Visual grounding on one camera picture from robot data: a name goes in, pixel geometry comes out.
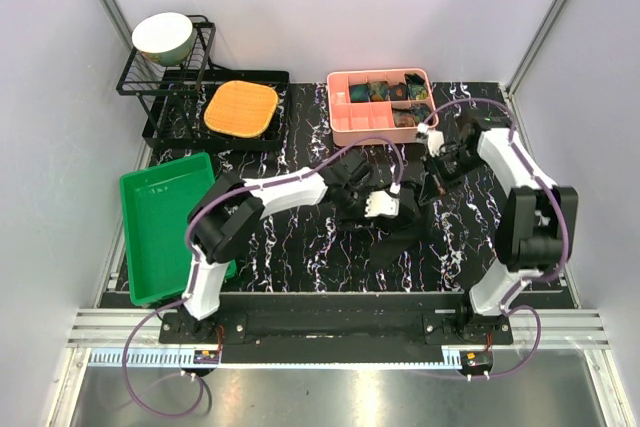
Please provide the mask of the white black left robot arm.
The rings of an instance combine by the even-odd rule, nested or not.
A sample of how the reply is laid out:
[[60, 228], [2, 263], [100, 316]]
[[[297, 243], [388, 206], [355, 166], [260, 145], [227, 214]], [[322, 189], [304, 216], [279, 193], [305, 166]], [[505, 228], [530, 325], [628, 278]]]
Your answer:
[[187, 217], [185, 244], [191, 267], [181, 305], [181, 331], [196, 343], [215, 333], [215, 314], [228, 266], [269, 216], [329, 202], [357, 220], [399, 215], [400, 180], [370, 187], [370, 166], [356, 152], [334, 156], [316, 167], [263, 179], [221, 175]]

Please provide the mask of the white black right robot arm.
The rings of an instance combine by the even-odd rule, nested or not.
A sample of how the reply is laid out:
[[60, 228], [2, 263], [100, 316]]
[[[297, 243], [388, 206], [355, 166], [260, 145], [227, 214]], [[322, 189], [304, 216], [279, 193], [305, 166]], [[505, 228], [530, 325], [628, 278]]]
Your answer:
[[496, 257], [445, 326], [472, 344], [502, 328], [510, 304], [526, 287], [558, 276], [571, 254], [578, 193], [542, 172], [508, 118], [465, 114], [456, 124], [454, 142], [426, 124], [417, 128], [427, 146], [425, 191], [449, 193], [486, 166], [506, 196], [492, 241]]

